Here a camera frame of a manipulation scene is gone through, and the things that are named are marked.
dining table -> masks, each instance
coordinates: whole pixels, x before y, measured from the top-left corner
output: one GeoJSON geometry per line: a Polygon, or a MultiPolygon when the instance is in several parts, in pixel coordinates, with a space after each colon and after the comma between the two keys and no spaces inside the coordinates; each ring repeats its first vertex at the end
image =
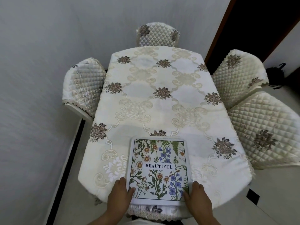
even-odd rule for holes
{"type": "MultiPolygon", "coordinates": [[[[184,139],[192,181],[204,186],[213,208],[254,175],[202,56],[189,50],[145,46],[111,55],[78,175],[103,202],[126,176],[133,136],[184,139]]],[[[147,202],[131,204],[127,213],[161,221],[191,217],[186,206],[147,202]]]]}

hand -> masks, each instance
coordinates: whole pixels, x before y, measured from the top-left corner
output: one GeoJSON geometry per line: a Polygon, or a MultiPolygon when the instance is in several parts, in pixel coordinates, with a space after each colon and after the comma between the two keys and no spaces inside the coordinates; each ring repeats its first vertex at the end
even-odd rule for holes
{"type": "Polygon", "coordinates": [[[120,221],[129,208],[134,192],[135,188],[131,188],[127,192],[125,178],[117,180],[108,196],[106,213],[111,216],[111,218],[116,218],[120,221]]]}
{"type": "Polygon", "coordinates": [[[89,225],[114,225],[120,222],[129,208],[135,188],[126,190],[126,179],[120,178],[115,182],[107,200],[107,210],[89,225]]]}
{"type": "Polygon", "coordinates": [[[183,196],[189,212],[198,224],[219,224],[212,214],[212,202],[205,193],[203,185],[194,181],[191,195],[183,192],[183,196]]]}

quilted chair cover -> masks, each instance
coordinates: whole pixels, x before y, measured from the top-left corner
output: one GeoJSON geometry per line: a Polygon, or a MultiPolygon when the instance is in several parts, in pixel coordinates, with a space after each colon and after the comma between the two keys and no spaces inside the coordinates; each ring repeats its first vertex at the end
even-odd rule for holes
{"type": "Polygon", "coordinates": [[[94,58],[74,65],[65,76],[62,102],[74,104],[94,118],[105,76],[103,66],[94,58]]]}
{"type": "Polygon", "coordinates": [[[231,50],[212,75],[226,109],[242,101],[251,91],[268,83],[262,62],[254,55],[231,50]]]}
{"type": "Polygon", "coordinates": [[[153,22],[137,29],[137,47],[172,46],[176,47],[180,32],[165,23],[153,22]]]}
{"type": "Polygon", "coordinates": [[[300,165],[300,117],[266,92],[257,92],[228,115],[255,169],[300,165]]]}

brown embroidered flower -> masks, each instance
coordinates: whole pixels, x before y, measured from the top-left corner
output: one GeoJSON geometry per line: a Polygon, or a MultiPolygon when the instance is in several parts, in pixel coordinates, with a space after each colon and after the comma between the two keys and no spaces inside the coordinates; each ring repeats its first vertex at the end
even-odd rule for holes
{"type": "Polygon", "coordinates": [[[168,176],[166,176],[166,177],[163,178],[163,181],[168,182],[168,181],[170,181],[170,178],[168,176]]]}
{"type": "Polygon", "coordinates": [[[144,153],[147,153],[147,154],[148,154],[148,153],[150,152],[150,148],[146,147],[146,148],[144,148],[143,151],[144,151],[144,153]]]}
{"type": "Polygon", "coordinates": [[[152,145],[152,148],[154,151],[157,151],[158,150],[158,145],[152,145]]]}
{"type": "Polygon", "coordinates": [[[130,171],[130,175],[132,176],[132,175],[134,175],[135,174],[135,169],[132,167],[131,168],[131,171],[130,171]]]}
{"type": "Polygon", "coordinates": [[[121,63],[121,64],[126,64],[126,63],[129,63],[130,62],[130,58],[128,56],[125,56],[125,57],[120,57],[117,59],[118,63],[121,63]]]}
{"type": "Polygon", "coordinates": [[[234,144],[229,142],[229,139],[226,139],[225,137],[220,140],[217,138],[217,142],[215,142],[214,147],[212,148],[217,152],[218,158],[223,156],[225,159],[232,158],[231,155],[236,155],[236,150],[232,148],[234,144]]]}
{"type": "Polygon", "coordinates": [[[158,67],[163,67],[163,68],[167,68],[171,66],[169,60],[166,59],[160,60],[156,64],[158,64],[158,67]]]}
{"type": "Polygon", "coordinates": [[[197,68],[200,69],[201,71],[208,72],[206,64],[200,64],[197,68]]]}
{"type": "Polygon", "coordinates": [[[147,181],[147,177],[146,176],[142,177],[141,181],[143,181],[143,182],[147,181]]]}
{"type": "Polygon", "coordinates": [[[272,145],[276,145],[278,140],[272,138],[273,134],[268,133],[268,130],[261,130],[259,134],[256,134],[256,138],[254,139],[254,144],[257,149],[262,150],[265,148],[266,150],[271,149],[272,145]]]}
{"type": "Polygon", "coordinates": [[[205,98],[207,101],[207,104],[212,104],[214,106],[218,105],[219,103],[222,103],[221,97],[217,93],[208,93],[205,98]]]}
{"type": "Polygon", "coordinates": [[[171,31],[171,40],[172,40],[172,42],[174,42],[177,39],[177,36],[178,36],[178,30],[173,29],[171,31]]]}
{"type": "Polygon", "coordinates": [[[121,92],[122,91],[122,86],[120,83],[112,83],[110,85],[107,85],[106,87],[106,92],[109,92],[110,94],[116,94],[117,92],[121,92]]]}
{"type": "Polygon", "coordinates": [[[135,167],[139,170],[142,170],[143,169],[143,162],[142,161],[138,161],[136,164],[135,164],[135,167]]]}
{"type": "Polygon", "coordinates": [[[162,173],[158,173],[158,174],[156,175],[156,177],[157,177],[157,179],[162,179],[162,178],[163,178],[163,175],[162,175],[162,173]]]}
{"type": "Polygon", "coordinates": [[[236,55],[229,55],[227,57],[227,66],[228,69],[233,69],[235,66],[240,63],[241,56],[236,56],[236,55]]]}
{"type": "Polygon", "coordinates": [[[155,94],[155,98],[160,98],[161,100],[165,100],[166,98],[170,98],[171,95],[169,94],[170,91],[168,88],[163,87],[163,89],[161,89],[160,87],[153,92],[153,94],[155,94]]]}
{"type": "Polygon", "coordinates": [[[103,140],[104,137],[106,137],[105,132],[107,131],[107,129],[105,127],[106,125],[103,125],[103,123],[100,123],[99,125],[95,123],[94,126],[92,126],[90,133],[90,138],[92,142],[98,142],[100,138],[103,140]]]}
{"type": "Polygon", "coordinates": [[[259,82],[262,82],[262,80],[258,79],[258,77],[253,78],[252,81],[251,81],[251,83],[248,84],[249,85],[248,88],[250,88],[252,85],[257,84],[259,82]]]}
{"type": "Polygon", "coordinates": [[[140,26],[140,36],[148,35],[149,32],[150,32],[149,26],[147,26],[147,25],[140,26]]]}
{"type": "Polygon", "coordinates": [[[167,132],[165,132],[163,130],[159,130],[158,132],[156,130],[154,130],[154,132],[151,134],[151,136],[167,136],[166,133],[167,132]]]}
{"type": "Polygon", "coordinates": [[[151,158],[149,155],[145,155],[144,158],[143,158],[143,161],[144,162],[150,162],[151,161],[151,158]]]}

floral book cover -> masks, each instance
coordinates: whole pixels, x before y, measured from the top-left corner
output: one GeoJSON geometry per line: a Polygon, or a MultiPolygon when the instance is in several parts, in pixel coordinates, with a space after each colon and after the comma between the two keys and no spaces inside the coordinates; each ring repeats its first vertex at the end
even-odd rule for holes
{"type": "Polygon", "coordinates": [[[134,137],[127,169],[127,188],[135,187],[132,204],[182,205],[189,193],[190,164],[182,139],[134,137]]]}

